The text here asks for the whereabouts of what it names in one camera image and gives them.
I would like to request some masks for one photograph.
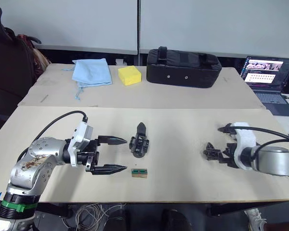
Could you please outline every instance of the table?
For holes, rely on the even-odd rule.
[[[264,109],[124,109],[94,107],[20,106],[0,130],[0,192],[3,199],[10,171],[18,155],[54,118],[84,111],[93,136],[114,135],[127,141],[139,122],[147,127],[150,146],[145,157],[133,157],[128,144],[101,145],[99,165],[128,168],[110,176],[92,176],[83,167],[57,166],[40,198],[41,202],[255,202],[289,200],[289,177],[229,168],[207,161],[207,142],[224,149],[229,136],[217,128],[236,121],[282,131]],[[68,116],[50,127],[44,136],[70,138],[81,115]],[[255,133],[264,143],[276,139]],[[289,148],[289,143],[282,146]],[[132,178],[131,168],[147,168],[148,178]]]
[[[124,86],[118,68],[109,66],[113,84],[84,89],[80,101],[72,80],[72,64],[51,64],[19,106],[70,106],[115,108],[264,108],[260,100],[232,67],[223,68],[211,88],[187,88],[146,81],[146,67],[137,66],[142,82]]]

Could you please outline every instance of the white sneaker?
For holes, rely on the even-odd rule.
[[[264,231],[264,224],[266,223],[266,219],[261,218],[261,213],[257,208],[245,210],[244,213],[249,218],[250,221],[250,229],[252,231]]]

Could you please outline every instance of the black chair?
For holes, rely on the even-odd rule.
[[[1,24],[1,15],[0,8],[0,122],[4,123],[35,80],[32,51]]]

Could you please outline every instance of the white table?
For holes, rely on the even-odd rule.
[[[146,67],[137,66],[142,82],[124,86],[118,68],[109,66],[113,84],[86,88],[80,101],[72,80],[72,64],[51,64],[19,106],[70,106],[115,108],[264,108],[234,68],[223,68],[211,88],[187,88],[146,81]]]
[[[93,126],[93,137],[114,135],[129,141],[139,122],[147,127],[150,146],[141,159],[128,144],[101,145],[99,165],[128,168],[110,176],[92,176],[83,167],[54,169],[41,202],[255,202],[289,200],[289,177],[227,167],[207,161],[202,152],[207,142],[224,149],[229,136],[218,127],[236,121],[283,131],[264,109],[120,109],[92,107],[21,106],[0,130],[0,192],[3,199],[10,172],[18,155],[54,118],[83,110]],[[70,138],[81,115],[68,116],[50,127],[44,136]],[[264,143],[276,139],[255,133]],[[289,143],[282,144],[289,148]],[[147,168],[148,178],[132,178],[132,168]]]

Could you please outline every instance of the white wall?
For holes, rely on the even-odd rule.
[[[46,49],[137,54],[136,0],[0,0],[2,24]]]
[[[289,58],[289,0],[143,0],[141,52]]]

